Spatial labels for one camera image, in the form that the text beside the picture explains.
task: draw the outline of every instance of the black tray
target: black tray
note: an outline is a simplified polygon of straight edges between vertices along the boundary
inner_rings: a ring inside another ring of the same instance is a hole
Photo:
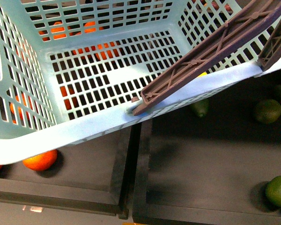
[[[57,161],[44,172],[22,162],[3,166],[0,202],[120,214],[130,134],[129,127],[60,148]]]
[[[185,107],[142,124],[133,220],[143,224],[281,225],[264,196],[281,175],[281,117],[254,121],[272,82],[250,78],[210,98],[209,114]]]

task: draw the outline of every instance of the orange fruit in basket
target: orange fruit in basket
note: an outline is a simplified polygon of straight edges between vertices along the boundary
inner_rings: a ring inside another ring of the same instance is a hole
[[[227,11],[232,11],[232,9],[231,9],[231,7],[230,7],[229,4],[226,4],[226,5],[225,5],[225,9],[226,9]]]
[[[220,8],[219,5],[215,1],[211,2],[211,5],[216,10],[218,10]]]
[[[82,49],[82,48],[79,48],[77,51],[78,51],[79,54],[83,54],[83,49]],[[85,48],[84,48],[84,51],[85,51],[86,53],[88,53],[88,52],[90,52],[90,49],[89,49],[88,47],[85,47]],[[76,50],[73,50],[72,53],[73,53],[73,55],[77,55]]]
[[[68,88],[68,89],[69,89],[70,95],[75,94],[75,91],[74,91],[72,88]],[[66,90],[65,86],[62,86],[62,87],[60,88],[60,92],[61,92],[62,97],[68,96],[68,93],[67,93],[67,90]],[[69,100],[69,99],[65,99],[64,102],[65,102],[65,105],[66,105],[66,109],[67,109],[67,110],[72,109],[72,106],[71,106],[71,103],[70,103],[70,100]],[[77,107],[77,106],[78,106],[78,100],[77,100],[76,97],[73,97],[73,98],[72,98],[72,102],[73,102],[74,107]]]
[[[114,46],[115,46],[114,42],[110,42],[110,45],[111,45],[111,47],[114,47]],[[104,48],[108,48],[108,47],[109,47],[109,46],[108,46],[108,43],[104,43]],[[103,49],[103,46],[102,46],[102,45],[98,45],[98,49],[99,49],[99,50],[102,50],[102,49]],[[111,50],[107,50],[106,52],[107,52],[108,58],[112,59],[112,58],[113,58],[113,55],[112,55]],[[113,49],[113,53],[114,53],[114,55],[115,55],[116,57],[119,56],[119,53],[118,53],[117,49]],[[106,56],[105,52],[100,52],[100,54],[101,54],[101,57],[102,57],[103,60],[106,60],[106,59],[107,59],[107,56]],[[98,60],[100,60],[100,57],[99,57],[99,54],[98,54],[98,53],[96,53],[96,58],[97,58]]]
[[[22,51],[21,51],[21,56],[22,56],[22,59],[25,60],[25,59],[24,59],[24,54],[23,54]]]
[[[40,30],[38,33],[40,35],[44,35],[45,34],[45,32],[43,32],[42,30]],[[50,40],[49,37],[43,37],[43,41],[49,41],[49,40]]]
[[[70,36],[74,36],[74,35],[75,35],[74,32],[70,32],[69,34],[70,34]]]
[[[15,99],[16,99],[18,102],[20,102],[19,96],[18,96],[18,95],[15,97]],[[24,104],[24,106],[27,106],[24,93],[22,93],[22,100],[23,100],[22,103]],[[29,100],[30,109],[32,109],[31,99],[28,98],[28,100]],[[9,106],[10,106],[10,111],[14,114],[14,113],[15,113],[15,110],[14,110],[14,107],[15,107],[15,106],[14,106],[14,103],[10,103]],[[20,107],[18,107],[18,112],[19,112],[20,118],[23,120],[22,109],[21,109]]]
[[[55,22],[54,25],[60,25],[62,24],[62,22]],[[56,28],[52,28],[51,32],[52,33],[57,33],[57,32],[61,32],[61,31],[65,31],[64,27],[56,27]],[[53,36],[54,40],[55,39],[60,39],[60,38],[65,38],[67,35],[66,34],[56,34]]]
[[[95,21],[87,22],[87,23],[84,25],[84,27],[95,26],[95,24],[96,24]],[[84,32],[85,32],[85,33],[92,33],[92,32],[94,32],[94,31],[96,31],[96,28],[95,28],[95,27],[89,28],[89,29],[85,29]]]

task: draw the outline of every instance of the basket handle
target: basket handle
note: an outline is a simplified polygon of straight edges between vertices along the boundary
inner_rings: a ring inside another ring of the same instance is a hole
[[[281,0],[252,0],[141,91],[140,115],[267,29],[281,15]]]
[[[281,19],[258,56],[263,71],[281,58]]]

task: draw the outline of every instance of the plastic basket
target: plastic basket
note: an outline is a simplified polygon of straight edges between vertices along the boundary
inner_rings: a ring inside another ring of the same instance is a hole
[[[275,23],[140,116],[140,91],[241,10],[234,0],[0,0],[0,164],[178,109],[262,72]]]

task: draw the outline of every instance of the brown handle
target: brown handle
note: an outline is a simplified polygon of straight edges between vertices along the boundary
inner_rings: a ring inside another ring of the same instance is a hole
[[[281,58],[281,19],[258,56],[263,71]]]
[[[252,0],[218,30],[178,60],[140,93],[140,115],[160,103],[239,47],[267,29],[281,15],[281,0]]]

